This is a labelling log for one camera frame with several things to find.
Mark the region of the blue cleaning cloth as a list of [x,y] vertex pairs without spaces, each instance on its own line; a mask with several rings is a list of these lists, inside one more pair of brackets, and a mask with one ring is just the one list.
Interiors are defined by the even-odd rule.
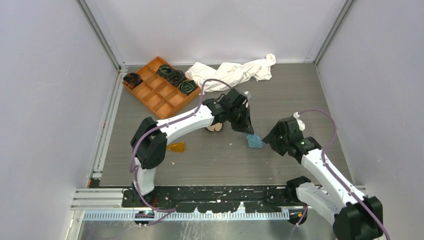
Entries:
[[246,140],[249,148],[261,149],[264,147],[261,137],[256,134],[247,135]]

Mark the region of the black glasses case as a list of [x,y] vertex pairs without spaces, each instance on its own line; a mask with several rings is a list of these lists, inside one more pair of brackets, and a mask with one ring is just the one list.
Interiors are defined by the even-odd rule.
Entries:
[[209,132],[220,132],[223,129],[223,123],[216,123],[214,125],[206,127]]

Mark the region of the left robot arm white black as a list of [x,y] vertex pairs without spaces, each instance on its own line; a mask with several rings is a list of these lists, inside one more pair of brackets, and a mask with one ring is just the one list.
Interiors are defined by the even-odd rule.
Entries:
[[250,92],[231,89],[219,98],[202,100],[187,112],[171,118],[145,118],[130,141],[132,148],[130,172],[134,174],[134,200],[141,207],[153,202],[156,168],[165,159],[166,148],[178,138],[216,124],[230,123],[233,131],[254,134],[249,99]]

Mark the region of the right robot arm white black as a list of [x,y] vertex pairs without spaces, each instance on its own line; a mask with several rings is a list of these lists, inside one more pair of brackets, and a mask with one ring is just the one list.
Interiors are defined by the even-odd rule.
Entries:
[[291,205],[312,207],[331,225],[338,240],[374,240],[384,235],[383,205],[356,188],[333,165],[313,137],[304,137],[305,124],[299,116],[280,119],[263,142],[281,156],[290,157],[318,180],[300,176],[286,183],[285,198]]

